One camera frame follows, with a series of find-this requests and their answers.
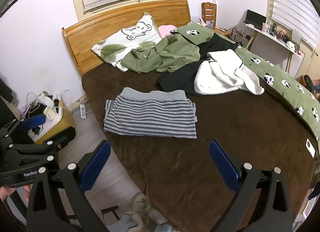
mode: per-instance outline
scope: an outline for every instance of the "computer monitor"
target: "computer monitor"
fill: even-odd
[[[267,17],[262,16],[256,12],[247,10],[247,16],[245,17],[244,23],[252,24],[254,27],[262,30],[262,24],[266,23]]]

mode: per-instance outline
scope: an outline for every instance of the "gray wooden floor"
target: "gray wooden floor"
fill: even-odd
[[[89,103],[86,104],[86,111],[91,111]],[[76,110],[73,116],[77,125],[77,135],[59,152],[60,168],[72,162],[77,163],[85,153],[92,152],[101,140],[106,138],[92,112],[87,113],[86,119],[81,119],[80,110]],[[129,177],[116,154],[111,151],[111,156],[92,190],[87,191],[85,195],[94,208],[104,209],[118,205],[119,210],[116,212],[121,217],[132,209],[133,200],[138,193],[141,191]],[[60,194],[67,214],[73,214],[64,190],[61,190]],[[152,210],[149,217],[158,224],[166,221],[156,210]],[[105,215],[105,219],[107,223],[116,221],[112,213]]]

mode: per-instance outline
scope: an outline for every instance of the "brown bedsheet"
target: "brown bedsheet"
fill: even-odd
[[[99,65],[82,77],[90,106],[102,127],[106,99],[115,99],[126,86],[141,92],[159,90],[160,73],[121,72],[110,64]],[[221,178],[208,153],[217,139],[240,161],[255,168],[280,167],[289,190],[293,216],[309,188],[315,159],[306,139],[316,146],[308,128],[272,95],[264,81],[263,95],[237,90],[196,97],[197,139],[120,136],[105,132],[129,176],[150,204],[182,232],[208,232],[234,196]],[[258,192],[245,216],[253,212]]]

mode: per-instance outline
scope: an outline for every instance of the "hand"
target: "hand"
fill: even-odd
[[[23,186],[26,190],[26,194],[24,195],[24,199],[26,200],[26,202],[29,202],[29,198],[30,198],[30,191],[31,191],[31,185],[26,185]],[[7,186],[2,186],[0,187],[0,198],[1,201],[3,202],[7,196],[10,196],[13,192],[15,192],[15,188],[9,188]]]

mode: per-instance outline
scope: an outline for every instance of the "white tabletop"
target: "white tabletop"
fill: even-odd
[[[293,54],[296,54],[297,56],[300,57],[300,55],[298,55],[298,53],[295,53],[294,50],[290,49],[284,42],[279,41],[275,36],[272,36],[272,35],[270,35],[269,33],[263,32],[263,31],[255,28],[253,25],[246,24],[246,26],[247,26],[248,28],[253,29],[253,30],[255,30],[255,31],[263,34],[264,36],[272,39],[272,40],[275,41],[276,43],[280,44],[282,47],[286,48],[287,50],[291,51]]]

